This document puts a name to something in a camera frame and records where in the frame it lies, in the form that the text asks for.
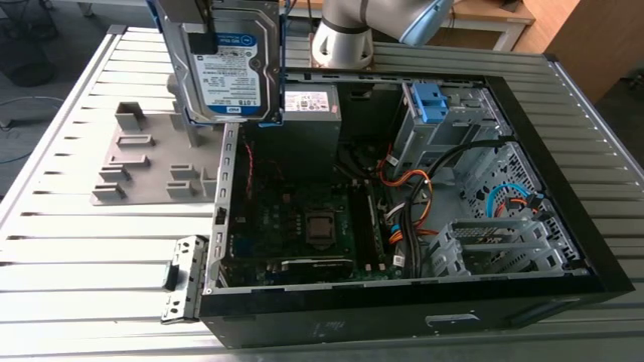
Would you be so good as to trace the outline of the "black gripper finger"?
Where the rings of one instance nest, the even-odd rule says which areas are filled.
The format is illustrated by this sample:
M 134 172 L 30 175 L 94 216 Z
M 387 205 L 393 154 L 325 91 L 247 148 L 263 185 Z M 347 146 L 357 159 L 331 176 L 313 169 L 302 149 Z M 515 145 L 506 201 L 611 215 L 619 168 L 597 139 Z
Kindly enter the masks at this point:
M 213 22 L 211 1 L 195 0 L 202 16 L 202 23 L 195 31 L 189 32 L 189 42 L 193 54 L 213 55 L 218 53 L 217 30 Z

